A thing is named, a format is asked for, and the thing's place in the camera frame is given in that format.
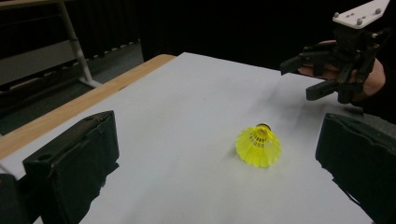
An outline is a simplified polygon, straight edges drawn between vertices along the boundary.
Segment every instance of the white table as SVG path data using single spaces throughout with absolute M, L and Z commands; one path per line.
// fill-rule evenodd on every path
M 114 110 L 120 168 L 81 223 L 371 224 L 315 160 L 325 113 L 361 116 L 335 94 L 306 101 L 318 82 L 183 53 L 0 164 L 21 177 L 22 159 L 80 119 Z M 234 148 L 261 122 L 282 146 L 268 169 L 244 163 Z

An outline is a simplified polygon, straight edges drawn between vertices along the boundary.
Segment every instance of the yellow shuttlecock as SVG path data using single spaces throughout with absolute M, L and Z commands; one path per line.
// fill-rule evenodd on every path
M 235 143 L 239 157 L 248 164 L 268 167 L 279 159 L 280 142 L 266 124 L 242 131 Z

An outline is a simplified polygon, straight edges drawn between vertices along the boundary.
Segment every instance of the black curtain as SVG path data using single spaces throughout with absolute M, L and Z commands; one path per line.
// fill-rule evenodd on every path
M 332 39 L 334 12 L 368 0 L 135 0 L 145 61 L 184 51 L 273 69 L 303 46 Z M 394 6 L 369 29 L 394 26 Z M 394 42 L 385 51 L 396 50 Z
M 86 58 L 139 40 L 134 0 L 67 1 Z M 0 10 L 0 59 L 68 39 L 56 5 Z

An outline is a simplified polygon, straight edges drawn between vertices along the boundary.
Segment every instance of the wooden table edge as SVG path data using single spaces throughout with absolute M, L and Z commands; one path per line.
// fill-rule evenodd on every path
M 158 55 L 100 87 L 88 91 L 73 101 L 0 137 L 0 160 L 175 58 L 176 56 L 173 55 Z

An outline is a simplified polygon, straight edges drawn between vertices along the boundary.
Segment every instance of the human hand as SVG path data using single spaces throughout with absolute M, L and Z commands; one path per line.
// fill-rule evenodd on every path
M 299 68 L 298 71 L 302 75 L 307 75 L 311 77 L 314 75 L 312 64 L 304 65 L 301 68 Z M 353 70 L 349 82 L 356 82 L 357 74 L 358 71 Z M 335 80 L 338 78 L 338 76 L 339 76 L 339 70 L 336 67 L 332 66 L 331 64 L 325 64 L 325 71 L 323 72 L 323 78 L 327 80 Z M 360 93 L 355 93 L 352 100 L 354 102 L 359 102 L 376 94 L 382 89 L 382 87 L 385 84 L 385 81 L 386 78 L 385 78 L 384 66 L 378 59 L 375 59 L 373 71 L 369 74 L 369 76 L 367 77 L 366 81 L 363 84 L 363 91 Z

